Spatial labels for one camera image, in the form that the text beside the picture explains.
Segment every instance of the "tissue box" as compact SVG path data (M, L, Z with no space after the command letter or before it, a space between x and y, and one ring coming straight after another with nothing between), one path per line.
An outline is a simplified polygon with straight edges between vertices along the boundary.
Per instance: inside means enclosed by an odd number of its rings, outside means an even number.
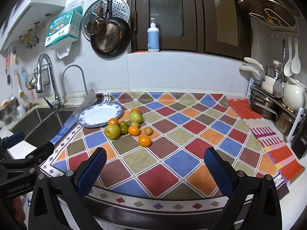
M63 48L69 44L71 45L72 42L78 39L81 21L81 6L68 10L53 19L48 25L45 47Z

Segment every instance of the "white plate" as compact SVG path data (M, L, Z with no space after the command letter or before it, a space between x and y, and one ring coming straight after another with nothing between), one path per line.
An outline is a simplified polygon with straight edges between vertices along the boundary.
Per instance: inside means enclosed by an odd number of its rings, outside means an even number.
M92 105L78 115L77 123L87 128L104 126L111 118L119 118L123 111L122 106L117 103Z

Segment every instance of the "dark wooden cabinet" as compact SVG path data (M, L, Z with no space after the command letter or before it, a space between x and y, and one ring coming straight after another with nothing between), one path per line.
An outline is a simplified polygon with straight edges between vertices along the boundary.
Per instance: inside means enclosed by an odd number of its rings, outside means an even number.
M236 0L131 0L132 51L147 50L150 18L160 50L251 56L251 22Z

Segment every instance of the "white pitcher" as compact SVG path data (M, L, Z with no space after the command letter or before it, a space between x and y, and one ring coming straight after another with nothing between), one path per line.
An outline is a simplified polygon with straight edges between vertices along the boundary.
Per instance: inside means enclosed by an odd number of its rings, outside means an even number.
M306 86L298 80L288 77L284 85L284 95L282 101L291 110L298 112L300 107L307 105L307 97L305 93Z

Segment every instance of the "blue gripper pad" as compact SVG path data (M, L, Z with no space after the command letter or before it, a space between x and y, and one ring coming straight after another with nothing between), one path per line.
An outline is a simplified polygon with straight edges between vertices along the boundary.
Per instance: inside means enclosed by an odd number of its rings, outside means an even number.
M97 177L106 164L105 149L98 147L91 155L91 157L85 162L87 167L81 174L80 178L77 180L78 195L80 198L87 196L90 193L90 190L93 187Z
M207 166L211 176L213 177L216 185L219 187L221 193L223 196L227 196L228 198L231 198L234 189L233 189L233 181L227 174L227 172L222 167L221 163L217 160L217 157L213 154L213 150L207 149L204 153L204 162Z
M10 137L5 138L5 148L10 149L11 147L15 146L16 144L20 143L25 139L26 135L23 131L17 132L14 135L11 135Z

